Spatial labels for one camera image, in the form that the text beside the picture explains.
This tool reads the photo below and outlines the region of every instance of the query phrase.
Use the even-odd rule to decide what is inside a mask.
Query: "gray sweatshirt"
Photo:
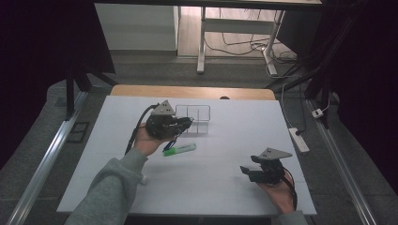
[[[120,160],[109,160],[65,224],[124,224],[146,161],[147,157],[134,148]],[[300,211],[281,215],[279,219],[282,225],[307,224]]]

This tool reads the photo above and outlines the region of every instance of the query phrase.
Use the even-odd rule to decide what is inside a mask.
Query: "hand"
[[[134,148],[142,152],[145,156],[149,156],[152,155],[162,143],[170,142],[174,138],[175,137],[163,140],[153,138],[147,133],[145,123],[142,123],[135,136]]]
[[[290,177],[287,170],[284,170],[284,177],[293,184],[293,179]],[[257,183],[257,185],[267,193],[280,213],[285,214],[295,211],[292,193],[289,186],[284,181],[281,181],[275,186],[270,186],[265,183]]]

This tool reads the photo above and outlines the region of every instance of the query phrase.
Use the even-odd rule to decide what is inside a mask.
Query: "green marker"
[[[184,153],[184,152],[189,152],[192,150],[196,149],[196,143],[189,143],[189,144],[184,144],[176,147],[172,147],[167,151],[163,152],[163,155],[165,157],[170,157],[178,153]]]

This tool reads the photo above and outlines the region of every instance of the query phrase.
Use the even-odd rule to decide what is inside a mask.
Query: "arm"
[[[134,146],[120,160],[111,159],[96,175],[87,195],[66,224],[124,224],[134,202],[147,156],[169,140],[156,140],[140,128]]]
[[[284,173],[284,177],[293,184],[293,179],[289,176],[288,172]],[[267,193],[273,204],[281,213],[278,216],[281,225],[307,225],[307,220],[305,220],[302,211],[295,211],[290,188],[285,182],[280,182],[275,186],[269,186],[263,183],[257,183],[257,185]]]

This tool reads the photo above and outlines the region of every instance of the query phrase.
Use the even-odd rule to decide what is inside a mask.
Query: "aluminum rail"
[[[68,134],[70,133],[70,130],[76,121],[76,118],[82,109],[86,97],[86,92],[80,92],[77,96],[75,100],[75,111],[72,117],[68,121],[64,121],[61,127],[58,129],[46,154],[38,165],[35,174],[32,176],[32,179],[27,185],[22,197],[18,201],[17,206],[14,208],[14,211],[8,219],[7,224],[23,224],[26,220],[36,198],[38,197],[38,194],[41,191],[41,188],[44,185],[44,182],[47,179],[48,174],[51,171],[51,168],[55,163],[56,158],[59,155],[59,152],[61,151],[62,146],[65,143],[65,140],[68,137]]]
[[[306,103],[310,112],[315,110],[310,100],[306,100]],[[366,199],[363,197],[362,191],[360,190],[351,171],[349,170],[339,147],[334,141],[333,136],[331,135],[330,131],[323,126],[320,120],[316,120],[315,122],[318,126],[322,138],[327,145],[327,148],[329,149],[331,158],[336,165],[337,171],[342,177],[345,188],[351,195],[351,198],[355,207],[357,208],[362,223],[366,225],[376,225],[377,223],[375,221],[375,216],[373,215],[369,204],[366,202]]]

